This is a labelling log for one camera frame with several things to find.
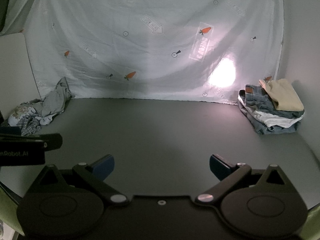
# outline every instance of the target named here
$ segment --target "green fabric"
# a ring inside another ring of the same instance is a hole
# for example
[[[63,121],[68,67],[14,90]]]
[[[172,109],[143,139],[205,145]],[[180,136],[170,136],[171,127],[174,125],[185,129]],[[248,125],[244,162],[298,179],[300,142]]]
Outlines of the green fabric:
[[[307,221],[302,228],[300,237],[303,240],[320,239],[320,205],[315,206],[309,211]]]
[[[17,205],[0,188],[0,220],[13,230],[24,236],[23,230],[17,218]]]

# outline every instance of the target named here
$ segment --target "white curtain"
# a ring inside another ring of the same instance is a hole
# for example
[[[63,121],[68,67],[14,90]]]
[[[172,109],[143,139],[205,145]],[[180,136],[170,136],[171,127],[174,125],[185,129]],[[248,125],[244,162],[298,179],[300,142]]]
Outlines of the white curtain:
[[[283,0],[10,0],[1,35],[24,33],[42,97],[66,76],[76,98],[232,104],[275,76],[283,26]]]

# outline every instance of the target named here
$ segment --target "bright light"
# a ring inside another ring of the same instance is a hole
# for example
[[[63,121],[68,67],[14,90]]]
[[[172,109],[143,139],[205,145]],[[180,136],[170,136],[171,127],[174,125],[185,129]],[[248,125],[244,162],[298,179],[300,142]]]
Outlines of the bright light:
[[[208,83],[217,87],[228,87],[236,79],[236,68],[233,61],[223,58],[208,78]]]

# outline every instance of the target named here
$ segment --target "blue jeans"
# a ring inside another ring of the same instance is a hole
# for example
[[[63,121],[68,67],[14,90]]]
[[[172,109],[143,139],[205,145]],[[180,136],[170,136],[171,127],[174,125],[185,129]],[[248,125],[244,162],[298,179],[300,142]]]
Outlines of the blue jeans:
[[[262,88],[253,85],[245,85],[246,90],[240,90],[239,95],[243,99],[244,104],[248,106],[256,106],[257,109],[261,112],[274,114],[280,117],[285,117],[289,119],[296,119],[301,117],[304,114],[303,111],[282,111],[276,110],[271,97],[268,93]]]
[[[237,103],[238,103],[238,106],[239,106],[240,111],[242,112],[242,114],[244,114],[249,119],[249,121],[252,124],[254,130],[258,134],[293,133],[298,129],[298,127],[300,125],[300,122],[296,122],[295,124],[291,125],[289,128],[283,128],[283,127],[278,126],[278,125],[267,127],[264,123],[259,122],[257,119],[255,119],[248,112],[248,110],[245,109],[245,107],[239,102],[239,100],[237,101]]]

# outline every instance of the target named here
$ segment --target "stack of folded clothes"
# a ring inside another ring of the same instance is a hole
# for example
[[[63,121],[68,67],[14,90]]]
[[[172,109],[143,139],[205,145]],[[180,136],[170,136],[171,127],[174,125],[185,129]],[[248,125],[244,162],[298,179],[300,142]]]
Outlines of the stack of folded clothes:
[[[304,107],[286,79],[260,80],[261,86],[245,85],[238,106],[258,134],[292,133],[304,115]]]

